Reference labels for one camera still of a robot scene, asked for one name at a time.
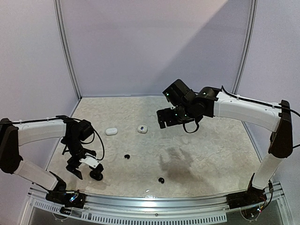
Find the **black oval charging case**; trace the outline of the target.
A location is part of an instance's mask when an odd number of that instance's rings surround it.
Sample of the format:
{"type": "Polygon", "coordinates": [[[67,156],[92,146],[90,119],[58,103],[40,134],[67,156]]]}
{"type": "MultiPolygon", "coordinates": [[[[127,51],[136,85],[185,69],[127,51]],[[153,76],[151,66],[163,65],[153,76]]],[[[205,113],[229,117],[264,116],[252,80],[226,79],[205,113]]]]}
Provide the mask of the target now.
{"type": "Polygon", "coordinates": [[[101,181],[103,179],[103,174],[100,172],[91,171],[90,177],[94,180],[101,181]]]}

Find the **beige charging case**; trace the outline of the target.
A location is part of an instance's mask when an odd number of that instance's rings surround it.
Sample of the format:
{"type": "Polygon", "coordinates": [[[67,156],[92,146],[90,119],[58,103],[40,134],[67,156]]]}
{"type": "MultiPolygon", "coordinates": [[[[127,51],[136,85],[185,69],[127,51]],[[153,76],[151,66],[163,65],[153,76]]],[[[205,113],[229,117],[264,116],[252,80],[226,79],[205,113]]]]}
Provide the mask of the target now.
{"type": "Polygon", "coordinates": [[[141,134],[145,134],[148,132],[148,127],[145,125],[139,125],[137,128],[137,132],[141,134]]]}

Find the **white earbud charging case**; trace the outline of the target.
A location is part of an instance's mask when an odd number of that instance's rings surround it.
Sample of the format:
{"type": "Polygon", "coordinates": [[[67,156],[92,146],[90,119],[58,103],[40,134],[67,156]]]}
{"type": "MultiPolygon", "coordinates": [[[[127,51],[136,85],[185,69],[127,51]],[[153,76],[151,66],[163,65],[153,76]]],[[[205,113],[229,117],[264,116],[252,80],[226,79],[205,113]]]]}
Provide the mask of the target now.
{"type": "Polygon", "coordinates": [[[106,134],[107,136],[116,135],[117,133],[118,133],[118,129],[115,128],[115,127],[107,128],[107,129],[105,130],[105,134],[106,134]]]}

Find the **black earbud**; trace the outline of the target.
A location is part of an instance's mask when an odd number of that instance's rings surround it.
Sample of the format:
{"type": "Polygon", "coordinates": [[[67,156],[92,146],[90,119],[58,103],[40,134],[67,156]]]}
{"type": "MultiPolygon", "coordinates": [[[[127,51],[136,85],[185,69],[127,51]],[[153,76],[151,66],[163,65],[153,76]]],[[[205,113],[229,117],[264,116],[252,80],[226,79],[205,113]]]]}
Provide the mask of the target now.
{"type": "Polygon", "coordinates": [[[163,183],[165,182],[165,179],[164,179],[164,178],[159,178],[159,179],[158,179],[158,182],[160,182],[160,183],[163,184],[163,183]]]}

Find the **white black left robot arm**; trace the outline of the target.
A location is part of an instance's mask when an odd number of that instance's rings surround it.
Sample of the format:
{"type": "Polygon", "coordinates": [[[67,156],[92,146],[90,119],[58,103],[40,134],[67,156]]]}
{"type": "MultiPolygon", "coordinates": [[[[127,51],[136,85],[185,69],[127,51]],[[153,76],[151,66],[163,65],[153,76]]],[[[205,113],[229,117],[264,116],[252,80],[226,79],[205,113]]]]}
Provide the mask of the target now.
{"type": "Polygon", "coordinates": [[[97,158],[94,150],[84,147],[85,140],[97,134],[89,121],[65,115],[28,121],[10,121],[3,118],[0,121],[0,169],[4,173],[18,175],[51,191],[54,199],[59,203],[66,203],[70,199],[70,194],[65,190],[65,182],[54,173],[24,160],[19,148],[28,143],[59,138],[71,155],[67,160],[66,169],[82,179],[82,173],[78,168],[81,164],[85,164],[90,168],[90,177],[101,181],[104,170],[101,160],[97,158]]]}

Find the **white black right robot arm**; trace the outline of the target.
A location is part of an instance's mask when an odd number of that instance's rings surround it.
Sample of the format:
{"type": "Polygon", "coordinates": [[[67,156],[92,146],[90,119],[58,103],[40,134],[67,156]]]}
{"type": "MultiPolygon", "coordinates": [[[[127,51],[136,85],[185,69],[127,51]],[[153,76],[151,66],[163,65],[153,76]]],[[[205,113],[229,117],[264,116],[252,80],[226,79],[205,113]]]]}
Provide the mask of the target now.
{"type": "Polygon", "coordinates": [[[240,97],[224,88],[204,87],[194,92],[182,80],[174,81],[163,91],[172,105],[157,111],[161,129],[187,123],[199,124],[203,117],[230,118],[263,127],[271,132],[268,153],[256,173],[242,200],[253,204],[271,179],[283,159],[293,152],[293,126],[289,102],[262,102],[240,97]]]}

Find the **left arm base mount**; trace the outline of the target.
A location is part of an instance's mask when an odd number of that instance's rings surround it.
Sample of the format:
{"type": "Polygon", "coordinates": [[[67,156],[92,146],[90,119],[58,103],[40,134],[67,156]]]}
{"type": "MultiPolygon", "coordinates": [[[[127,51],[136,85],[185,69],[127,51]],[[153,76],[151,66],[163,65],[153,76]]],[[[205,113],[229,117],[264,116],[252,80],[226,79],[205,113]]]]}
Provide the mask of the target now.
{"type": "Polygon", "coordinates": [[[65,208],[82,209],[85,205],[87,195],[79,190],[66,190],[64,186],[55,187],[54,190],[48,191],[45,199],[64,205],[65,208]]]}

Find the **aluminium front rail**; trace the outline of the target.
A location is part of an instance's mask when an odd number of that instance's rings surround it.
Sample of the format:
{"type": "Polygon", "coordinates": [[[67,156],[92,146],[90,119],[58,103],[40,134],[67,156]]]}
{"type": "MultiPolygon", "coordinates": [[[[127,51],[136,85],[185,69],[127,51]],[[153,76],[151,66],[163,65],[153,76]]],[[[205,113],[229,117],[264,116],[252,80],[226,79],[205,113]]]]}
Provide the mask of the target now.
{"type": "Polygon", "coordinates": [[[226,194],[157,198],[89,194],[83,208],[64,208],[47,201],[32,186],[21,219],[23,225],[290,225],[289,210],[279,183],[268,193],[267,208],[259,204],[232,209],[226,194]]]}

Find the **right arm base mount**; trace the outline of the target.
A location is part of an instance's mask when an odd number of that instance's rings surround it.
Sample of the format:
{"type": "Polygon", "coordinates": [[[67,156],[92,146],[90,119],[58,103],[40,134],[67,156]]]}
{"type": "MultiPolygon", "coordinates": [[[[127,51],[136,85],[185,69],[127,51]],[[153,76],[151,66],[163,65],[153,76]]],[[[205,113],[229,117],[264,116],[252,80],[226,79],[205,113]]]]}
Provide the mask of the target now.
{"type": "Polygon", "coordinates": [[[226,195],[226,203],[230,209],[246,207],[253,204],[263,203],[261,210],[266,208],[273,198],[273,183],[271,180],[268,182],[270,198],[267,198],[265,189],[257,189],[253,187],[252,182],[249,183],[246,191],[236,192],[226,195]]]}

